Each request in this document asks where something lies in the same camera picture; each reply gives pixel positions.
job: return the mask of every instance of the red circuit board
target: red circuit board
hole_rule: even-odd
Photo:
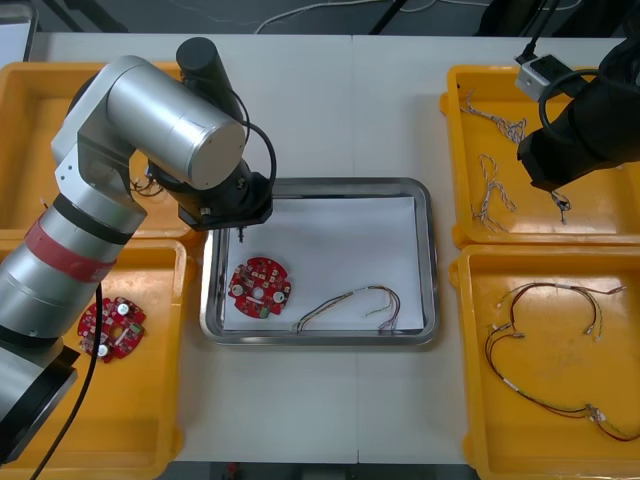
[[[291,294],[291,284],[286,279],[287,271],[278,262],[266,257],[250,258],[233,272],[229,295],[236,299],[236,308],[249,317],[280,315]]]
[[[118,312],[128,310],[125,314]],[[142,323],[147,316],[135,303],[124,297],[102,299],[102,335],[100,335],[100,358],[109,363],[124,358],[138,346],[144,334]],[[80,348],[91,355],[96,333],[96,304],[92,304],[78,322],[78,335],[82,337]]]

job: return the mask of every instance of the colorful wire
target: colorful wire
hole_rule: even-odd
[[[354,296],[356,293],[363,292],[365,290],[382,290],[382,291],[386,292],[389,295],[389,304],[386,307],[382,307],[382,308],[378,308],[376,310],[372,310],[371,312],[367,313],[366,316],[373,315],[375,313],[380,313],[380,312],[383,312],[383,311],[386,311],[386,310],[389,310],[389,309],[393,308],[394,309],[393,310],[393,314],[391,315],[389,320],[387,320],[387,321],[385,321],[385,322],[380,324],[380,326],[378,327],[378,333],[382,333],[385,330],[389,330],[389,331],[393,332],[393,330],[396,329],[397,324],[398,324],[398,314],[400,313],[400,297],[398,297],[396,292],[394,292],[390,288],[382,286],[382,285],[370,285],[368,287],[363,287],[363,288],[359,288],[357,290],[352,290],[351,292],[347,292],[347,293],[344,293],[342,295],[338,295],[337,297],[333,297],[333,298],[327,300],[326,302],[322,303],[321,305],[317,306],[316,308],[311,310],[309,313],[304,315],[296,323],[294,323],[291,326],[291,331],[295,331],[296,333],[301,333],[311,320],[313,320],[314,318],[322,315],[327,310],[332,309],[337,304],[339,304],[340,302],[346,300],[347,298],[350,298],[350,297]]]
[[[596,290],[589,287],[581,287],[578,285],[567,285],[562,283],[531,282],[531,283],[525,283],[523,285],[520,285],[508,291],[500,299],[497,307],[500,308],[502,306],[502,302],[509,295],[515,293],[509,308],[509,322],[500,326],[493,325],[492,331],[489,333],[489,336],[487,337],[484,344],[484,354],[487,359],[487,363],[489,364],[489,367],[500,378],[500,380],[502,380],[507,386],[509,386],[518,395],[520,395],[523,398],[526,398],[527,400],[535,403],[536,405],[539,405],[540,407],[544,408],[545,410],[551,413],[555,413],[556,415],[560,415],[567,418],[588,418],[592,420],[598,426],[598,428],[602,432],[604,432],[606,435],[613,438],[614,440],[618,440],[621,442],[630,442],[640,438],[640,432],[636,434],[626,434],[622,432],[618,427],[616,427],[606,419],[606,417],[600,411],[600,409],[598,409],[597,407],[591,404],[586,404],[583,407],[578,407],[578,408],[554,405],[552,403],[544,401],[538,397],[535,397],[534,395],[531,395],[521,390],[518,386],[516,386],[509,379],[507,379],[507,377],[495,365],[495,362],[493,360],[493,350],[498,342],[504,340],[505,338],[511,338],[511,339],[525,338],[525,334],[522,332],[518,332],[516,329],[516,317],[515,317],[516,304],[526,294],[526,292],[535,288],[542,288],[542,287],[559,288],[559,289],[569,290],[569,291],[578,293],[579,295],[582,295],[589,302],[593,311],[593,318],[591,320],[591,323],[587,326],[587,328],[584,330],[583,333],[585,335],[591,335],[593,333],[596,323],[599,322],[599,329],[595,339],[596,341],[599,341],[602,338],[602,325],[603,325],[604,319],[602,314],[602,308],[600,307],[600,304],[598,303],[596,298],[593,296],[593,294],[614,295],[625,289],[625,287],[622,285],[619,287],[613,288],[611,290]]]

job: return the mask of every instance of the silver robot arm segment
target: silver robot arm segment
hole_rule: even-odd
[[[105,66],[53,139],[60,194],[0,265],[0,465],[15,460],[76,378],[59,338],[146,216],[131,196],[142,151],[205,190],[242,161],[242,126],[137,57]]]

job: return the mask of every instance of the robotic arm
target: robotic arm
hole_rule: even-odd
[[[130,191],[136,150],[194,229],[271,213],[275,170],[267,180],[242,159],[245,134],[215,46],[191,39],[178,63],[190,86],[137,57],[107,65],[52,142],[60,194],[0,266],[0,464],[20,455],[77,377],[78,353],[60,337],[146,216]]]

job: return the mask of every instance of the white paper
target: white paper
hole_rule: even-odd
[[[369,285],[384,285],[400,297],[398,329],[423,328],[414,212],[411,197],[275,200],[271,218],[247,228],[243,243],[231,232],[227,282],[249,258],[271,258],[289,274],[288,303],[280,315],[253,319],[235,308],[227,285],[224,329],[289,330],[330,298]],[[306,329],[377,330],[392,311],[365,314],[387,304],[384,292],[360,292]]]
[[[0,68],[23,60],[28,38],[28,23],[0,25]]]

